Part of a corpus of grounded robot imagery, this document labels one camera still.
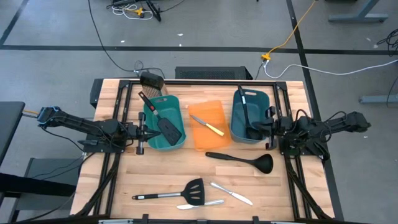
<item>wooden tabletop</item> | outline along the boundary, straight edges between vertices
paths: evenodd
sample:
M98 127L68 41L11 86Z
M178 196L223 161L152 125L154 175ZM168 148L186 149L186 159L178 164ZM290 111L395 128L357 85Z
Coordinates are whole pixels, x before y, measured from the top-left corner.
M118 83L117 79L104 80L95 112L95 120L112 118ZM287 82L287 86L293 114L298 109L303 109L310 114L303 83ZM268 94L271 105L275 106L271 87L245 87L243 85L243 88L263 91ZM180 100L187 134L185 144L181 149L169 152L156 151L145 144L143 156L135 154L136 142L133 146L126 148L119 165L111 212L112 218L142 218L143 214L149 214L149 218L184 220L202 218L208 220L252 220L253 216L258 216L260 220L287 221L294 219L284 158L279 154L278 149L265 151L265 141L263 141L254 145L233 142L226 149L215 150L245 159L254 159L269 153L274 159L274 169L270 174L263 174L242 162L211 159L206 157L204 152L194 149L187 105L221 100L226 120L229 123L233 93L236 89L236 86L228 85L167 85L169 93L177 96ZM136 124L138 124L138 112L143 109L143 101L138 96L140 91L140 85L133 86L127 117L127 121L133 121ZM285 114L283 100L281 103L282 111ZM104 154L97 153L84 163L71 214L78 212L98 187L103 157ZM324 212L334 217L321 160L315 156L302 156L302 164L308 191ZM224 204L179 210L176 208L177 205L186 204L183 197L131 199L133 195L138 194L180 192L190 180L200 177L205 183L206 201L224 199ZM253 202L253 206L211 187L209 185L211 181L247 197ZM300 215L304 217L301 194L297 188L296 192ZM108 190L106 189L100 213L104 213L107 196Z

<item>concrete floor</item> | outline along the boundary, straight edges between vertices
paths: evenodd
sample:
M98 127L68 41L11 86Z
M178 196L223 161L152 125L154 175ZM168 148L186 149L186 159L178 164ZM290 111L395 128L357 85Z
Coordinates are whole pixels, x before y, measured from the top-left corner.
M0 33L10 23L22 0L0 1ZM179 0L157 1L162 8ZM383 24L331 24L329 14L354 12L364 1L318 1L300 26L306 49L386 50L375 48L398 21L398 2L384 0L372 12L388 13ZM285 1L186 0L163 13L162 23L131 21L115 16L105 6L107 0L92 0L93 15L104 45L178 47L274 47L292 31ZM296 16L301 17L311 1L293 0ZM29 0L7 38L6 45L92 45L98 46L88 5L81 0ZM286 48L296 49L294 38ZM240 66L255 75L261 53L255 52L110 52L122 67L132 69L136 60L146 67L160 67L167 78L174 77L176 66ZM386 63L387 55L307 54L311 67L333 72L348 72ZM298 54L272 55L269 72L278 75L291 63L300 63ZM372 124L362 134L339 133L328 143L345 220L367 223L395 223L398 219L398 133L397 109L385 105L361 105L361 95L385 95L397 76L398 64L352 76L336 77L311 72L322 118L334 112L359 111ZM94 78L130 77L116 68L102 51L0 50L0 101L19 100L26 108L58 105L65 111L90 117L88 104ZM264 72L259 79L268 80ZM299 68L289 70L281 80L304 80ZM84 135L58 128L55 133L73 140ZM49 136L37 123L23 118L0 171L23 175L29 158L76 158L80 151L69 142ZM0 211L0 222L6 211ZM22 214L21 218L42 212ZM68 212L58 212L60 217Z

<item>silver knife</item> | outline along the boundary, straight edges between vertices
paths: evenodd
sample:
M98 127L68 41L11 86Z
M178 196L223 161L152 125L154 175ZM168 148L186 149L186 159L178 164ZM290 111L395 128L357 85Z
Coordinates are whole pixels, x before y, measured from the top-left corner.
M210 201L210 202L205 202L205 204L204 205L220 205L220 204L222 204L222 203L224 203L224 200L214 200L214 201ZM186 209L191 209L191 208L196 208L196 207L199 207L199 206L195 206L195 205L177 205L177 208L178 209L181 209L181 210L186 210Z
M249 199L247 199L246 197L243 197L243 196L240 195L240 194L237 194L237 193L232 192L232 191L230 191L230 190L228 190L228 189L225 189L224 187L222 187L222 186L216 184L215 182L210 182L210 185L213 186L213 187L215 187L215 188L217 188L217 189L220 189L220 190L223 190L223 191L229 193L230 195L236 197L237 199L241 200L241 201L244 202L244 203L247 203L247 204L249 204L249 205L253 205L253 203L252 203Z

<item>metal spatula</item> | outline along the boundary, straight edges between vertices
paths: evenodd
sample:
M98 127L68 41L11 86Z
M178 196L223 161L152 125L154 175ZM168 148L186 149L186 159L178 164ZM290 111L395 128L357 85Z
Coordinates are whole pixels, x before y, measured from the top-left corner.
M190 205L204 205L205 204L205 188L203 186L203 179L191 180L185 186L182 192L177 193L167 193L167 194L149 194L149 195L136 195L132 196L135 200L144 200L150 198L160 198L160 197L176 197L183 196L185 200Z
M160 117L159 112L157 112L155 106L150 102L150 100L143 92L139 92L138 95L142 98L142 100L144 100L144 103L159 119L157 122L157 126L159 127L162 134L165 136L166 140L170 143L171 146L176 145L176 143L178 142L178 140L180 140L182 136L181 132L174 126L174 124L169 121L169 119Z

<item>yellow cable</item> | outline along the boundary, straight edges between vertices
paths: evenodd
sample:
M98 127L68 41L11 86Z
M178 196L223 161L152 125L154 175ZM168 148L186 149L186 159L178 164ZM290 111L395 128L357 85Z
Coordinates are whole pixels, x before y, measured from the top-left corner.
M24 110L24 112L25 112L25 113L32 113L32 114L39 115L39 112L37 112L37 111Z
M283 46L285 46L285 45L287 44L287 42L290 40L290 38L292 38L294 32L295 32L295 31L297 30L297 28L299 27L301 21L302 21L302 20L304 19L304 17L310 12L310 10L312 9L312 7L314 6L315 3L316 3L316 1L314 1L314 2L311 4L311 6L310 6L310 7L308 8L308 10L304 13L303 17L301 17L301 19L298 21L296 27L294 27L294 30L292 31L292 33L289 35L289 37L287 38L287 40L286 40L283 44L281 44L281 45L279 45L279 46L277 46L277 47L274 47L273 49L271 49L271 50L270 50L268 53L266 53L265 55L261 55L261 58L262 58L263 60L271 60L271 57L270 57L271 52L273 52L274 50L278 49L279 47L283 47Z

